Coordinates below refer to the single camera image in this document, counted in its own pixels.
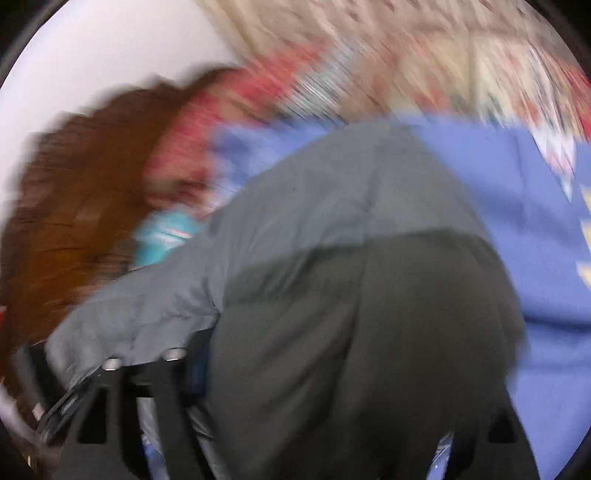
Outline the red floral patchwork quilt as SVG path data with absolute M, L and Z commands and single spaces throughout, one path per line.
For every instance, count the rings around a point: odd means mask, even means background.
M 222 201 L 214 131 L 277 119 L 351 123 L 390 113 L 452 114 L 552 132 L 546 150 L 574 168 L 568 140 L 590 137 L 590 83 L 575 63 L 531 40 L 493 33 L 400 33 L 290 44 L 270 56 L 201 78 L 143 173 L 154 207 L 175 203 L 204 217 Z

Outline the grey puffer jacket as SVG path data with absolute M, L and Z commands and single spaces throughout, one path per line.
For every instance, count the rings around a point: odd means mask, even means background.
M 204 329 L 233 479 L 423 479 L 447 434 L 512 436 L 517 295 L 465 187 L 407 125 L 346 126 L 251 179 L 46 351 L 73 385 Z

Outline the teal white patterned pillow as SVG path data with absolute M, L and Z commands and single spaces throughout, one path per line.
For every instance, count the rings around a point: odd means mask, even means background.
M 135 249 L 130 269 L 137 270 L 163 260 L 200 230 L 201 224 L 186 208 L 172 208 L 150 213 L 135 229 Z

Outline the beige leaf pattern curtain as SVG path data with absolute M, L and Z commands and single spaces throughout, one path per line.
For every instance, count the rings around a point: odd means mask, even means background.
M 324 37 L 373 39 L 414 29 L 536 37 L 547 26 L 526 1 L 200 1 L 198 6 L 242 55 Z

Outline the dark wooden headboard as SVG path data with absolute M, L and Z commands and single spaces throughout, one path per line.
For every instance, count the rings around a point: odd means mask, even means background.
M 17 181 L 1 237 L 1 360 L 45 339 L 69 309 L 107 282 L 128 257 L 150 212 L 142 171 L 169 123 L 225 69 L 184 87 L 156 80 L 111 94 L 38 134 Z

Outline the blue patterned bed sheet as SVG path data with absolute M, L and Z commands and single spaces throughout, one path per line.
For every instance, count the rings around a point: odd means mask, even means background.
M 572 451 L 566 436 L 590 426 L 590 216 L 578 190 L 564 193 L 533 137 L 466 122 L 430 119 L 409 126 L 462 183 L 517 295 L 525 333 L 506 388 L 540 478 L 557 474 Z M 232 126 L 214 152 L 245 189 L 311 142 L 324 125 Z

